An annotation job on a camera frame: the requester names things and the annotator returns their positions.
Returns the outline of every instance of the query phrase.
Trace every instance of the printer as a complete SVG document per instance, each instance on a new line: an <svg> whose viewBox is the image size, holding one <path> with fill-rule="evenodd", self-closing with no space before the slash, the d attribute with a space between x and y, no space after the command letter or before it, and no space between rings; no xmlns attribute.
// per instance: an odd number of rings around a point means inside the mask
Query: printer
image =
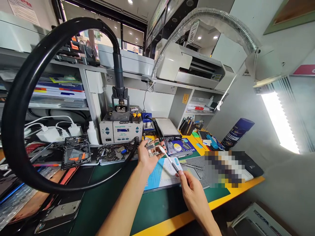
<svg viewBox="0 0 315 236"><path fill-rule="evenodd" d="M1 35L5 35L0 40L0 48L20 52L31 52L49 33L49 30L3 11L0 11L0 29Z"/></svg>
<svg viewBox="0 0 315 236"><path fill-rule="evenodd" d="M166 39L158 42L156 59ZM170 43L157 69L157 78L181 84L226 91L235 76L233 70L211 57Z"/></svg>

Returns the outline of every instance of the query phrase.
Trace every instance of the ceiling light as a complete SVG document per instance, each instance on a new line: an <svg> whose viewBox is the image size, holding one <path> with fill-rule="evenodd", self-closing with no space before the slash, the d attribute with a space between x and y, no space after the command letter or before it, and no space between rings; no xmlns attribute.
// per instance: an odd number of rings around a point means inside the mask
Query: ceiling light
<svg viewBox="0 0 315 236"><path fill-rule="evenodd" d="M261 96L280 141L280 145L291 152L299 154L299 147L284 113L278 94L273 92L262 94Z"/></svg>

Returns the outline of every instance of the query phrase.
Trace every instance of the human hand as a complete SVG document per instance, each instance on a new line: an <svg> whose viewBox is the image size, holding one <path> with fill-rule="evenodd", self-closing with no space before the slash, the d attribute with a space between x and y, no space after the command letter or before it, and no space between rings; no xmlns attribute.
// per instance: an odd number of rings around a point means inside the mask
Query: human hand
<svg viewBox="0 0 315 236"><path fill-rule="evenodd" d="M199 223L202 225L207 224L213 216L200 181L188 171L180 170L178 175L188 210Z"/></svg>
<svg viewBox="0 0 315 236"><path fill-rule="evenodd" d="M163 153L156 156L150 157L147 148L145 147L148 140L142 140L138 147L138 166L143 167L148 171L149 175L153 172L155 166L157 165L158 160L164 156ZM161 142L160 145L166 150L166 147L163 146L164 142Z"/></svg>

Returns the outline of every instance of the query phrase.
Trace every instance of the plastic bottle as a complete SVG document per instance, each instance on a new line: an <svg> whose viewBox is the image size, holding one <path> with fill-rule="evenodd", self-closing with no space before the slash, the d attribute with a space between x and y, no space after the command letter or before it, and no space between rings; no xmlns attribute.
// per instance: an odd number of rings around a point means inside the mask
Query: plastic bottle
<svg viewBox="0 0 315 236"><path fill-rule="evenodd" d="M99 139L98 139L98 132L97 129L94 126L94 122L90 121L89 128L87 130L88 137L89 137L89 142L90 144L99 144Z"/></svg>
<svg viewBox="0 0 315 236"><path fill-rule="evenodd" d="M82 127L77 126L76 124L71 124L71 126L68 128L68 130L69 130L72 137L83 135Z"/></svg>
<svg viewBox="0 0 315 236"><path fill-rule="evenodd" d="M209 107L209 108L211 107L211 104L213 103L213 98L214 98L214 96L211 96L210 101L209 101L207 107Z"/></svg>

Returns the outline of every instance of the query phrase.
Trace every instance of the green repair mat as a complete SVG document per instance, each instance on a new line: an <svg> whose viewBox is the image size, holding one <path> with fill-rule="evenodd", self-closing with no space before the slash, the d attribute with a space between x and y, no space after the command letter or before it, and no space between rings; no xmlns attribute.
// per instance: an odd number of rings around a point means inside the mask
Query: green repair mat
<svg viewBox="0 0 315 236"><path fill-rule="evenodd" d="M113 173L120 165L96 166L91 183ZM132 161L112 180L85 192L70 235L95 235L97 233L136 165L137 161ZM211 202L229 195L230 192L226 188L207 188L205 189L205 194L208 202ZM131 229L131 235L187 210L180 186L145 193L141 198Z"/></svg>

